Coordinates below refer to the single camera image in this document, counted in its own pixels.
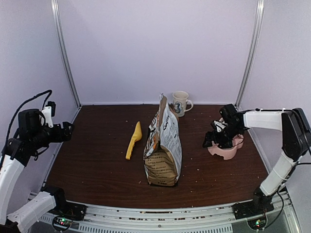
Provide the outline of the yellow plastic scoop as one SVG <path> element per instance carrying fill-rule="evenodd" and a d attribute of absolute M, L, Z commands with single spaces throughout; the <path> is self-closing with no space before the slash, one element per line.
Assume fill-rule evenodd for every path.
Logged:
<path fill-rule="evenodd" d="M 131 139 L 130 139 L 130 142 L 129 142 L 129 145 L 127 148 L 127 152 L 126 152 L 126 156 L 125 156 L 126 160 L 131 159 L 132 151 L 133 151 L 133 148 L 135 146 L 135 143 L 140 141 L 141 139 L 142 139 L 141 123 L 140 123 L 140 121 L 138 121 L 136 123 L 135 130 L 131 136 Z"/>

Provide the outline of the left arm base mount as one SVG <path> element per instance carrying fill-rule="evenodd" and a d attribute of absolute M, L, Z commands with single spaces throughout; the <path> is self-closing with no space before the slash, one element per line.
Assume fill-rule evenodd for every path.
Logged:
<path fill-rule="evenodd" d="M 63 216 L 70 220 L 84 220 L 87 206 L 84 204 L 67 201 L 64 189 L 54 186 L 46 186 L 41 188 L 40 191 L 48 192 L 55 199 L 56 206 L 49 210 L 49 213 Z"/>

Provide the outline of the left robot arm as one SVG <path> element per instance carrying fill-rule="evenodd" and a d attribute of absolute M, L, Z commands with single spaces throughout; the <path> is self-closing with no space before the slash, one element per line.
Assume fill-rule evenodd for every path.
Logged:
<path fill-rule="evenodd" d="M 37 158 L 51 143 L 71 140 L 74 125 L 69 122 L 53 124 L 53 110 L 29 109 L 18 114 L 18 129 L 2 150 L 0 166 L 0 231 L 25 233 L 48 211 L 60 216 L 70 211 L 62 188 L 49 187 L 40 191 L 30 202 L 8 214 L 8 204 L 15 184 L 31 157 Z"/>

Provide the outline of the pink double pet bowl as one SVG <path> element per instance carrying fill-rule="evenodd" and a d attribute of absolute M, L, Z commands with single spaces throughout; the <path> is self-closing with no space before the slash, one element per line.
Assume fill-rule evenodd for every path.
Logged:
<path fill-rule="evenodd" d="M 221 156 L 224 160 L 232 159 L 244 144 L 244 136 L 242 134 L 237 134 L 233 137 L 231 148 L 220 148 L 218 147 L 220 143 L 215 140 L 212 139 L 211 146 L 207 147 L 207 150 L 211 155 Z"/>

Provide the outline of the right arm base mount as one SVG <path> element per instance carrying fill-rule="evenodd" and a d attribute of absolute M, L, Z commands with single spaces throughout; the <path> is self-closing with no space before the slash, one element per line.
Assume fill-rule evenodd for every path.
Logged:
<path fill-rule="evenodd" d="M 253 193 L 253 199 L 247 202 L 237 202 L 232 206 L 235 219 L 249 218 L 263 215 L 274 210 L 272 204 L 273 196 L 266 196 L 260 190 Z"/>

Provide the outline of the brown pet food bag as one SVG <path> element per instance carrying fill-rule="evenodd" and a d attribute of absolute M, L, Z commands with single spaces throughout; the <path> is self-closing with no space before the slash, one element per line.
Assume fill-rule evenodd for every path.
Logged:
<path fill-rule="evenodd" d="M 158 111 L 148 126 L 143 161 L 149 185 L 177 185 L 182 166 L 179 117 L 163 94 L 160 95 Z"/>

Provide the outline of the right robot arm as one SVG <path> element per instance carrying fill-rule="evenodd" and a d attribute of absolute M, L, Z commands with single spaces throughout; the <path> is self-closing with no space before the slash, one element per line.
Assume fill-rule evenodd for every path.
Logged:
<path fill-rule="evenodd" d="M 278 132 L 280 156 L 268 176 L 255 189 L 249 210 L 260 214 L 271 204 L 272 197 L 290 179 L 301 158 L 311 150 L 311 127 L 301 108 L 254 109 L 238 111 L 233 104 L 219 110 L 221 118 L 211 122 L 203 148 L 223 159 L 232 158 L 243 145 L 243 135 L 252 129 Z"/>

